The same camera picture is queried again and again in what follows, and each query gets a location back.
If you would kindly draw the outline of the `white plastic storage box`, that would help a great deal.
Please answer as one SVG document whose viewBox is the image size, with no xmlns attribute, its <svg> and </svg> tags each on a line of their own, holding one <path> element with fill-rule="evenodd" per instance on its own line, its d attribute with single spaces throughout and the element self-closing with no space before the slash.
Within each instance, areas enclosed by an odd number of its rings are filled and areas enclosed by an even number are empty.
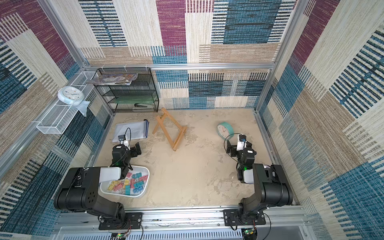
<svg viewBox="0 0 384 240">
<path fill-rule="evenodd" d="M 146 167 L 132 166 L 124 179 L 103 182 L 100 191 L 107 195 L 118 197 L 139 198 L 147 190 L 150 180 L 150 171 Z"/>
</svg>

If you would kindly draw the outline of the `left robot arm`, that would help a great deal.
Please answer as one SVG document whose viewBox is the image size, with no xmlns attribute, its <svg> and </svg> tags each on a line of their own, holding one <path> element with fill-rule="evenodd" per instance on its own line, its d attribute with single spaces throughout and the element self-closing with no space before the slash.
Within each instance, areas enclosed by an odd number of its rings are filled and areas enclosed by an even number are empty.
<svg viewBox="0 0 384 240">
<path fill-rule="evenodd" d="M 122 228 L 128 218 L 121 203 L 112 202 L 98 193 L 103 182 L 122 181 L 134 169 L 131 158 L 142 154 L 139 143 L 133 147 L 113 147 L 109 167 L 70 168 L 54 198 L 57 210 L 86 212 L 97 216 L 101 224 Z"/>
</svg>

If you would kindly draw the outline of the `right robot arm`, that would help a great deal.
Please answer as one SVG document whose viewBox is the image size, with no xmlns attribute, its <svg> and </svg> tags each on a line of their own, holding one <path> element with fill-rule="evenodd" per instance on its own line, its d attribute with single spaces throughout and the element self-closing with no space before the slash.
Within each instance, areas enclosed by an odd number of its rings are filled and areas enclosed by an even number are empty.
<svg viewBox="0 0 384 240">
<path fill-rule="evenodd" d="M 243 198 L 235 211 L 225 210 L 225 224 L 238 225 L 265 225 L 264 211 L 273 207 L 291 205 L 293 192 L 281 165 L 263 165 L 255 163 L 256 151 L 252 144 L 238 142 L 232 145 L 225 140 L 226 153 L 235 158 L 237 165 L 237 178 L 242 184 L 253 185 L 254 193 Z"/>
</svg>

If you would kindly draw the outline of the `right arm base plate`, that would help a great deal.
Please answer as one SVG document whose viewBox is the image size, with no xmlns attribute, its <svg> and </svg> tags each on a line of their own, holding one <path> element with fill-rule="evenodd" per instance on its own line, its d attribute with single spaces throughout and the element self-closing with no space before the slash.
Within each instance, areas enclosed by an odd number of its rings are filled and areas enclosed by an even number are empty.
<svg viewBox="0 0 384 240">
<path fill-rule="evenodd" d="M 266 220 L 263 212 L 240 214 L 238 210 L 224 209 L 223 210 L 225 226 L 250 226 L 250 225 L 265 225 Z"/>
</svg>

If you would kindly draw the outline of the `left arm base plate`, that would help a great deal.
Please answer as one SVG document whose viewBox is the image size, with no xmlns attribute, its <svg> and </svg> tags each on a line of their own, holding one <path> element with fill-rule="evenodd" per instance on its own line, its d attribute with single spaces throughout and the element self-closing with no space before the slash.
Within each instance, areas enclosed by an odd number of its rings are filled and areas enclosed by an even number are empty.
<svg viewBox="0 0 384 240">
<path fill-rule="evenodd" d="M 125 217 L 122 220 L 114 220 L 101 217 L 99 230 L 138 230 L 141 228 L 142 218 L 142 212 L 125 213 Z"/>
</svg>

